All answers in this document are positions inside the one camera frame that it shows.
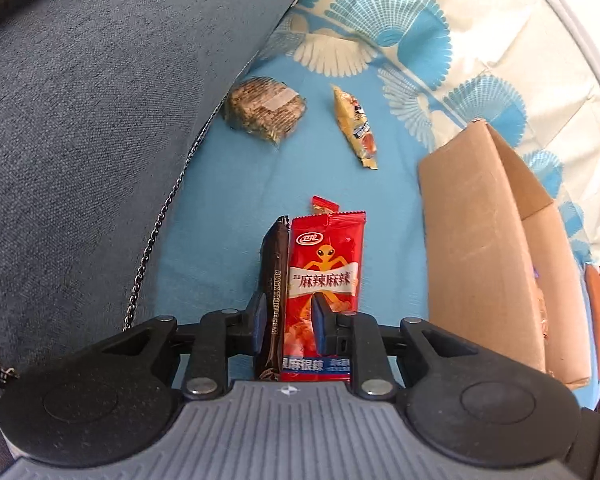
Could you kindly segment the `dark brown cracker packet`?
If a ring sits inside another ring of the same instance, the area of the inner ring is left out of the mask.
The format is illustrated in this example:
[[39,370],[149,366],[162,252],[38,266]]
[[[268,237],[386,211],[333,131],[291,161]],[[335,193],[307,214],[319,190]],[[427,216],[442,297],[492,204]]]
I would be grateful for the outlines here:
[[263,237],[259,292],[265,296],[262,347],[253,360],[257,380],[279,380],[283,367],[285,304],[288,286],[290,221],[278,217]]

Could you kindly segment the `red spicy snack packet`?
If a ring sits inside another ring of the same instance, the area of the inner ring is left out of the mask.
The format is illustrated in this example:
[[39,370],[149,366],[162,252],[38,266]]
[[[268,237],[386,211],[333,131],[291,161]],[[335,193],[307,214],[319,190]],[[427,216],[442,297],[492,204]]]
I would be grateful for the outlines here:
[[312,299],[319,294],[335,313],[358,310],[366,213],[342,212],[313,196],[311,213],[291,221],[283,336],[283,382],[346,380],[349,360],[318,348]]

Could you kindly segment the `yellow snack packet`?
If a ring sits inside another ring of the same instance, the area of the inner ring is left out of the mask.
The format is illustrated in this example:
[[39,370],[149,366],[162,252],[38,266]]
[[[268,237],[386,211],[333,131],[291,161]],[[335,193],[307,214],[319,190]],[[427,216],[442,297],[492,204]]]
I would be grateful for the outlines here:
[[347,138],[363,167],[377,170],[377,146],[372,128],[360,101],[332,85],[334,111],[340,131]]

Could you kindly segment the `clear-wrapped nut brittle block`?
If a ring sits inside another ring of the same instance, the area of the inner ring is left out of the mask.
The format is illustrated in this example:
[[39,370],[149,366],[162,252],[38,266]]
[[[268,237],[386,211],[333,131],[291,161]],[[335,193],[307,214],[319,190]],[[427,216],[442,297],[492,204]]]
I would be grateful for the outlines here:
[[306,99],[271,77],[252,77],[228,92],[222,117],[236,130],[279,145],[306,114]]

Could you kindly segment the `open cardboard box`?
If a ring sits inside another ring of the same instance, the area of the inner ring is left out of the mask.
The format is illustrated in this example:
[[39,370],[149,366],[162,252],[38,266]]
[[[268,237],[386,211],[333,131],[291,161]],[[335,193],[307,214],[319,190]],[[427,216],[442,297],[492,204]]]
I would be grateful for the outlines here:
[[570,389],[586,386],[581,274],[538,178],[483,119],[426,156],[418,175],[430,322]]

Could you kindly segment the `blue fan-pattern sofa cover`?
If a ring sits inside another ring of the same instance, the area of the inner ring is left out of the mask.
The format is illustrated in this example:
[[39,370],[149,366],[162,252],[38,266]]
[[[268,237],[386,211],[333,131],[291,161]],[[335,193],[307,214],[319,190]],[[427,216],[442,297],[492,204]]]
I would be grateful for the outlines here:
[[[556,200],[577,263],[600,264],[600,85],[545,0],[300,0],[252,68],[306,99],[279,145],[213,122],[166,216],[142,301],[183,323],[243,306],[262,237],[313,196],[366,213],[362,308],[427,312],[419,161],[483,118]],[[361,103],[378,169],[340,131]]]

